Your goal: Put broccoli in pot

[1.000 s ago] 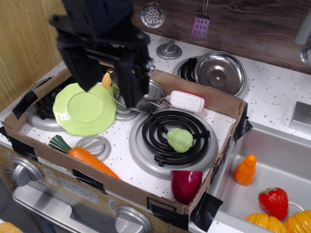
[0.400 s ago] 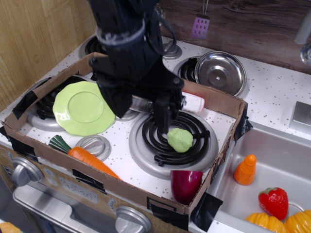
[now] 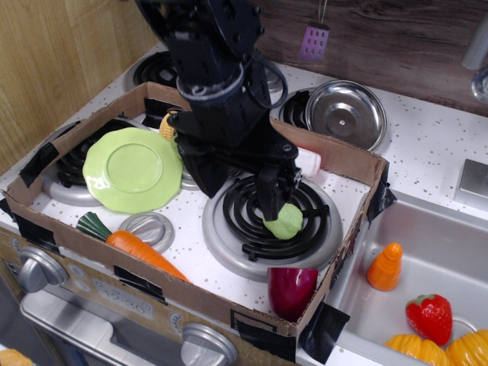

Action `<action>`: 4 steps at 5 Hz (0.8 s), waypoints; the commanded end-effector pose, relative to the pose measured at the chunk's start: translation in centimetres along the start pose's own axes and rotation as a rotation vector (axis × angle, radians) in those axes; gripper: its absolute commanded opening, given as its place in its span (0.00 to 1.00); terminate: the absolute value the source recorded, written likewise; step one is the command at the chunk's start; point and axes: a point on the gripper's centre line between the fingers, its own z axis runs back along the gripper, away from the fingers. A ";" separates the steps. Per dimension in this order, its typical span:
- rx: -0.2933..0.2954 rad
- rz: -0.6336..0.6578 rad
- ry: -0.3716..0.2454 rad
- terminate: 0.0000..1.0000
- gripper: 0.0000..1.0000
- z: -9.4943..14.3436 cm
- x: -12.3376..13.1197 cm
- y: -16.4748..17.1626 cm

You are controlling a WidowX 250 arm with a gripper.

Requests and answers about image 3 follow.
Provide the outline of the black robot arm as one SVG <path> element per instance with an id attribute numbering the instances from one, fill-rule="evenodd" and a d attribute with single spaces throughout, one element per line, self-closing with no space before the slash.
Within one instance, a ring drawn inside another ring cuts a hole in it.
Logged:
<path id="1" fill-rule="evenodd" d="M 213 197 L 230 168 L 255 177 L 259 206 L 276 220 L 300 181 L 297 147 L 271 125 L 275 107 L 255 48 L 260 10 L 248 1 L 140 1 L 138 8 L 167 46 L 176 87 L 189 103 L 169 123 L 200 189 Z"/>

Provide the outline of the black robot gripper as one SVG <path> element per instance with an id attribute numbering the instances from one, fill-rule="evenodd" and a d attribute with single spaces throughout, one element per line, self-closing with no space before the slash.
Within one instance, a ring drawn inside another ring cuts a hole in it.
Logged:
<path id="1" fill-rule="evenodd" d="M 178 86 L 190 111 L 171 120 L 185 168 L 208 197 L 214 197 L 236 169 L 259 172 L 255 187 L 267 221 L 291 201 L 301 181 L 297 147 L 270 122 L 274 108 L 267 85 L 224 88 Z"/>

